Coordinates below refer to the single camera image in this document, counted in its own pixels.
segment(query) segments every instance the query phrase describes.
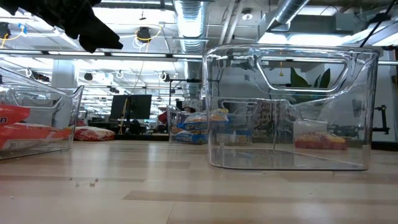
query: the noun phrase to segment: transparent storage container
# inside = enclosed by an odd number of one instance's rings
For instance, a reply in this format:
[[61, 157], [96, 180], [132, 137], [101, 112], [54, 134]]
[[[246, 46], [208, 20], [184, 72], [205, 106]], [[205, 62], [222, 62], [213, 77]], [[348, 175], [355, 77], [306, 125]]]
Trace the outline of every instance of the transparent storage container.
[[0, 159], [70, 149], [82, 94], [0, 68]]
[[[368, 169], [378, 57], [369, 49], [292, 45], [207, 51], [203, 81], [211, 165]], [[228, 125], [211, 119], [223, 113]]]
[[[202, 118], [201, 130], [191, 130], [187, 128], [184, 121], [189, 116]], [[207, 143], [207, 122], [205, 113], [188, 113], [180, 111], [174, 106], [167, 106], [167, 125], [169, 129], [169, 141], [186, 144], [206, 144]]]

